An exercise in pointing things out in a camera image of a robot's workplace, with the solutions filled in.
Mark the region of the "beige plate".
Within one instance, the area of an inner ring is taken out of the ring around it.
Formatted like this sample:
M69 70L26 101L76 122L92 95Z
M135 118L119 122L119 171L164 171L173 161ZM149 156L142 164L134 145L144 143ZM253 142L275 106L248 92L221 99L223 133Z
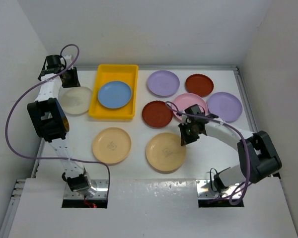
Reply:
M132 141L129 134L118 127L109 127L97 134L92 142L92 152L98 161L114 165L126 159Z
M181 137L173 133L154 136L146 147L148 163L157 171L170 173L179 169L186 158L186 147L181 146Z

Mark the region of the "pink plate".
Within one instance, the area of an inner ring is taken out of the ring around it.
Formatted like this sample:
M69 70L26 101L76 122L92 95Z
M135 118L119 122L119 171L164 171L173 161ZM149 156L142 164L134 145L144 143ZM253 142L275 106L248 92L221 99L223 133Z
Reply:
M177 106L179 111L184 111L188 107L197 104L201 112L205 114L208 113L207 103L200 96L193 93L181 94L173 100L173 103Z

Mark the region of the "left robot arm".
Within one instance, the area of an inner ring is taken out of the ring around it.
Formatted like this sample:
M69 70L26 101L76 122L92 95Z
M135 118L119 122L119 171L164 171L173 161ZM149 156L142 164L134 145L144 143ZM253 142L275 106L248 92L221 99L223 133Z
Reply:
M67 66L67 71L57 75ZM68 142L69 121L58 100L62 87L79 87L77 69L72 55L49 55L45 58L39 81L43 82L33 103L27 110L37 135L54 149L64 167L62 179L72 192L87 197L91 189L91 179L84 166L73 160Z

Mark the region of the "blue plate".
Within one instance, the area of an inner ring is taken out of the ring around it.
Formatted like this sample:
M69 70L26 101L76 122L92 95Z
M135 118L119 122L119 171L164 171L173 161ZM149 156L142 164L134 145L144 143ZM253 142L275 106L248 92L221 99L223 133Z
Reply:
M132 97L130 86L122 81L110 81L98 91L100 104L109 109L119 109L129 103Z

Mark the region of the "dark red plate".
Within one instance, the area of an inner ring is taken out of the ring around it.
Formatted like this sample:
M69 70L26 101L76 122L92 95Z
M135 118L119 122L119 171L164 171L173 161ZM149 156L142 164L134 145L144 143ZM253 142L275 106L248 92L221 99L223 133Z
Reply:
M200 97L205 97L212 93L214 89L214 83L206 75L193 74L186 79L185 88L189 93L196 94Z
M171 122L173 113L167 108L165 102L151 101L144 106L142 118L150 127L163 128Z

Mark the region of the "lavender plate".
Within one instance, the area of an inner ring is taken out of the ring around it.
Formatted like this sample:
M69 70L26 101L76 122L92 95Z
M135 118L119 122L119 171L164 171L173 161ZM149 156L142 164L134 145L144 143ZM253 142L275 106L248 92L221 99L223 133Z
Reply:
M147 88L160 97L172 96L178 91L179 86L180 80L178 76L167 70L156 71L147 79Z
M209 112L219 116L226 122L238 120L242 114L241 101L231 93L217 92L207 100Z

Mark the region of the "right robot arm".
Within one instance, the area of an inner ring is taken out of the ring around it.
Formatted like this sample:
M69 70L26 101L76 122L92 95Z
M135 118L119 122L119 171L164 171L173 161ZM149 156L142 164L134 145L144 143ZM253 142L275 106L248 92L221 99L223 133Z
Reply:
M178 125L181 145L196 142L200 135L215 138L238 153L239 164L217 172L210 187L220 193L236 184L256 184L277 172L282 162L276 148L264 131L252 132L237 129L215 115L190 115L183 113Z

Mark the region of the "cream white plate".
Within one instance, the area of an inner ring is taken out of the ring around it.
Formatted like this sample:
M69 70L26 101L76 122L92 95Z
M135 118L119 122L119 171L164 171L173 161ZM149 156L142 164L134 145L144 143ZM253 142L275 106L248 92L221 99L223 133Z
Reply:
M87 87L62 89L59 93L59 103L68 115L82 115L89 110L92 90Z

